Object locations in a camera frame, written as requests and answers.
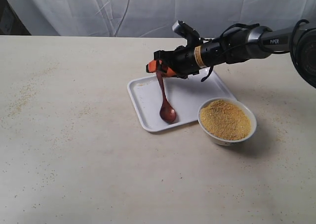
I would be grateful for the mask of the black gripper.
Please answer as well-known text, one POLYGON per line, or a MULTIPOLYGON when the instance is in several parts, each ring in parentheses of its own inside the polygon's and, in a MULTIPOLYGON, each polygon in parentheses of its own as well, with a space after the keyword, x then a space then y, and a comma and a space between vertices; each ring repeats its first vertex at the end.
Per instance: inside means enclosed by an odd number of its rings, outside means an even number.
POLYGON ((193 50, 184 46, 173 51, 158 50, 154 52, 154 59, 146 65, 147 73, 160 72, 163 77, 187 78, 199 74, 199 71, 193 50))

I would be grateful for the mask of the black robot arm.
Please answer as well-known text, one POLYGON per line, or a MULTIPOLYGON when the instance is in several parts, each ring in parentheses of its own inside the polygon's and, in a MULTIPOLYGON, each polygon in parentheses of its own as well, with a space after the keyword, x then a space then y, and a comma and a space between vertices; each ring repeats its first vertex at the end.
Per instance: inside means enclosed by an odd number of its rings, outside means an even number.
POLYGON ((316 85, 316 24, 306 19, 293 27, 273 31, 260 24, 236 23, 213 39, 202 38, 183 21, 172 27, 186 39, 185 46, 173 51, 158 50, 146 65, 147 73, 161 72, 164 77, 186 79, 200 70, 226 63, 243 63, 250 59, 265 59, 272 54, 289 54, 295 70, 312 87, 316 85))

